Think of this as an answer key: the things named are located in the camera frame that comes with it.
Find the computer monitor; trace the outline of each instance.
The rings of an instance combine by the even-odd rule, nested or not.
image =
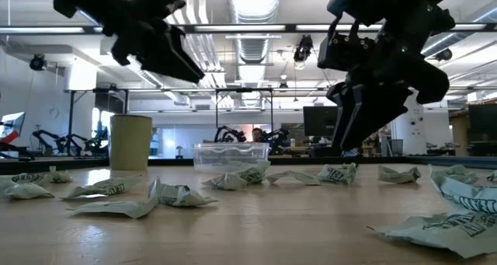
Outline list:
[[[305,106],[304,134],[310,136],[333,136],[338,119],[337,106]]]
[[[471,133],[497,134],[497,104],[470,105]]]
[[[11,142],[21,135],[25,113],[12,113],[2,117],[0,123],[0,140]]]

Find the clear plastic container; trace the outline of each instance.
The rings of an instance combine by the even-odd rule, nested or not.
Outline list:
[[[232,173],[257,166],[267,160],[267,143],[207,143],[193,147],[195,170],[202,173]]]

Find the red object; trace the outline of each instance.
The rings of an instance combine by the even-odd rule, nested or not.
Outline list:
[[[12,133],[8,134],[7,137],[0,138],[0,143],[10,144],[14,140],[16,140],[18,136],[19,136],[19,133],[17,133],[17,131],[13,131]]]

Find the table surface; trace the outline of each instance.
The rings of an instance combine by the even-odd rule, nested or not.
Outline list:
[[[407,170],[410,165],[388,165]],[[271,166],[317,174],[322,166]],[[432,187],[426,166],[418,184],[377,180],[377,165],[361,165],[352,186],[308,187],[291,179],[277,185],[219,191],[200,182],[212,177],[192,167],[151,167],[125,194],[61,201],[77,185],[129,172],[71,171],[75,181],[47,187],[56,198],[0,202],[2,265],[78,264],[495,264],[497,254],[462,260],[444,249],[392,242],[367,226],[395,225],[413,215],[451,207]],[[187,184],[218,203],[197,208],[159,205],[137,220],[117,214],[74,214],[97,200],[144,200],[148,184]]]

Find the crumpled wrapper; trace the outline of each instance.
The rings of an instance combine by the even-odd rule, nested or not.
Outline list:
[[[70,183],[72,182],[72,177],[69,175],[69,172],[65,170],[57,171],[55,166],[50,166],[50,176],[52,183]]]
[[[429,167],[436,191],[454,207],[479,214],[497,215],[497,187],[479,187],[468,184],[472,175],[441,176]]]
[[[271,166],[271,162],[267,160],[258,160],[257,167],[244,169],[242,171],[233,172],[244,179],[248,184],[261,183],[266,175],[266,170]]]
[[[158,205],[157,185],[157,180],[151,183],[148,188],[148,199],[146,201],[95,202],[79,207],[70,207],[68,210],[78,213],[125,214],[130,218],[140,218],[150,213]]]
[[[468,171],[463,165],[455,165],[449,168],[435,170],[431,165],[428,165],[431,177],[445,176],[462,183],[474,183],[478,181],[478,176],[475,172]]]
[[[306,173],[300,173],[300,172],[294,172],[294,171],[286,171],[283,173],[274,173],[272,175],[268,175],[265,177],[266,180],[268,180],[270,183],[276,182],[278,179],[281,179],[283,177],[293,177],[298,181],[301,181],[305,185],[308,186],[318,186],[321,185],[321,182],[319,181],[318,177],[316,176],[311,176]]]
[[[69,195],[66,196],[66,198],[63,199],[72,199],[88,195],[112,196],[116,194],[122,194],[129,190],[131,187],[135,186],[140,181],[141,175],[102,180],[98,183],[86,187],[76,187],[70,192]]]
[[[489,181],[497,180],[497,171],[494,171],[490,176],[487,176],[487,180]]]
[[[38,186],[46,186],[52,181],[48,173],[22,173],[11,178],[14,183],[34,183]]]
[[[210,197],[202,197],[188,186],[170,186],[161,183],[159,178],[157,178],[157,182],[157,198],[160,204],[171,207],[196,207],[217,202],[217,200]]]
[[[0,182],[0,195],[10,199],[33,199],[37,197],[54,197],[43,187],[34,183],[14,183],[11,180]]]
[[[318,174],[318,179],[331,183],[341,183],[349,185],[356,178],[357,165],[352,163],[346,169],[333,168],[331,165],[325,165],[323,170]]]
[[[49,173],[22,173],[13,176],[14,183],[34,183],[39,186],[46,186],[48,183],[70,183],[72,178],[68,171],[57,171],[55,166],[50,166]]]
[[[400,225],[374,231],[391,239],[449,249],[463,258],[497,252],[497,217],[461,212],[411,217]]]
[[[378,179],[387,183],[415,183],[421,177],[418,167],[399,173],[394,169],[378,166]]]
[[[239,190],[246,188],[249,183],[235,174],[224,174],[202,183],[214,190]]]
[[[429,171],[436,192],[459,212],[412,217],[375,231],[424,246],[450,249],[464,258],[497,252],[497,187],[471,185],[478,178],[463,166]]]

